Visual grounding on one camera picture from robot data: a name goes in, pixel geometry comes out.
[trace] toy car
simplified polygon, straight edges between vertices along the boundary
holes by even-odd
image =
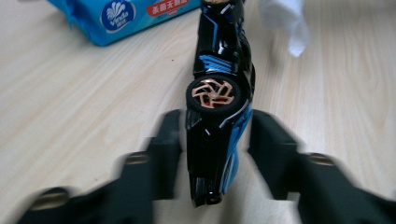
[[[242,0],[202,0],[194,81],[186,91],[187,160],[195,206],[220,203],[238,168],[255,85]]]

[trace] blue stripe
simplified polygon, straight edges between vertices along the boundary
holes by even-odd
[[[212,42],[212,50],[214,51],[215,50],[215,46],[216,46],[216,39],[218,38],[219,26],[218,26],[218,24],[215,21],[212,21],[208,16],[206,16],[206,14],[204,14],[204,16],[208,20],[210,20],[213,23],[213,25],[215,26],[214,31],[213,31],[213,42]]]
[[[230,185],[232,184],[233,179],[236,176],[236,172],[238,171],[239,160],[238,160],[238,152],[236,150],[236,144],[238,143],[240,137],[242,136],[242,133],[244,132],[245,128],[248,125],[251,112],[252,112],[252,108],[250,104],[247,107],[247,110],[241,116],[241,118],[233,126],[233,130],[230,137],[230,143],[228,146],[228,152],[227,152],[227,160],[232,161],[233,164],[228,164],[230,166],[230,170],[228,171],[228,174],[224,174],[225,176],[221,181],[220,187],[222,189],[222,192],[224,193],[227,191],[228,187],[230,187]]]
[[[218,59],[218,58],[215,58],[215,57],[212,57],[209,55],[202,55],[199,58],[204,63],[205,69],[220,71],[220,72],[224,72],[224,73],[232,72],[231,64],[227,63],[221,59]]]

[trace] car wheel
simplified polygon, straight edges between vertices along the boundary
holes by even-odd
[[[210,116],[227,116],[242,105],[242,92],[232,79],[220,76],[196,78],[187,88],[187,108]]]

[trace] screw hole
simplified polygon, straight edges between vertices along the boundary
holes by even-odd
[[[314,153],[309,156],[309,160],[318,165],[327,165],[334,166],[334,162],[332,162],[329,158],[324,155]]]
[[[125,165],[136,165],[146,163],[149,161],[149,156],[146,155],[133,155],[126,159]]]
[[[66,192],[57,192],[41,195],[32,204],[30,210],[39,211],[60,207],[69,201],[69,196]]]
[[[219,201],[219,199],[217,199],[217,198],[211,198],[211,199],[209,199],[209,201],[212,202],[212,203],[216,203],[216,202]]]

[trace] logo on tissue box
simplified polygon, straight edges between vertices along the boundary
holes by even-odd
[[[166,12],[168,12],[169,15],[173,15],[179,8],[187,5],[189,1],[190,0],[163,0],[147,7],[146,11],[151,17],[156,17]]]
[[[115,0],[103,7],[101,23],[108,33],[115,33],[122,29],[128,22],[134,20],[136,10],[134,4],[128,1]]]

